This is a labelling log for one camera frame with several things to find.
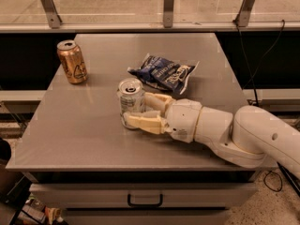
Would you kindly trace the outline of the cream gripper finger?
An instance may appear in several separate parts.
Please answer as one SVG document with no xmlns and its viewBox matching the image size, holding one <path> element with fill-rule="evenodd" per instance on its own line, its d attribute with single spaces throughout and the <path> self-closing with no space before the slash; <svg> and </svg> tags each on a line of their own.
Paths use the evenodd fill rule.
<svg viewBox="0 0 300 225">
<path fill-rule="evenodd" d="M 124 119 L 131 127 L 157 135 L 169 129 L 167 119 L 161 116 L 161 111 L 125 112 Z"/>
<path fill-rule="evenodd" d="M 174 102 L 175 99 L 171 96 L 146 92 L 144 97 L 145 114 L 147 116 L 165 116 Z"/>
</svg>

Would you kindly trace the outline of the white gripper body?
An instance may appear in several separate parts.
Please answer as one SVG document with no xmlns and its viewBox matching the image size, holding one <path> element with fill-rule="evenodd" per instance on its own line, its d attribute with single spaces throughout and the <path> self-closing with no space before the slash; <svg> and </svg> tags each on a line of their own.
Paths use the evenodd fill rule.
<svg viewBox="0 0 300 225">
<path fill-rule="evenodd" d="M 167 132 L 177 141 L 191 143 L 203 105 L 198 101 L 179 99 L 166 113 Z"/>
</svg>

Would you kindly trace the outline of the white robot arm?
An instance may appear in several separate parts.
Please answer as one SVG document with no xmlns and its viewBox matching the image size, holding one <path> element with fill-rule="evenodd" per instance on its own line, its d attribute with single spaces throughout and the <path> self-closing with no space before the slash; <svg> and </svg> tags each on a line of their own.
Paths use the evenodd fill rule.
<svg viewBox="0 0 300 225">
<path fill-rule="evenodd" d="M 243 106 L 236 113 L 204 107 L 189 99 L 147 93 L 144 112 L 125 112 L 126 123 L 185 143 L 202 143 L 214 154 L 244 168 L 273 158 L 300 178 L 300 131 L 270 112 Z"/>
</svg>

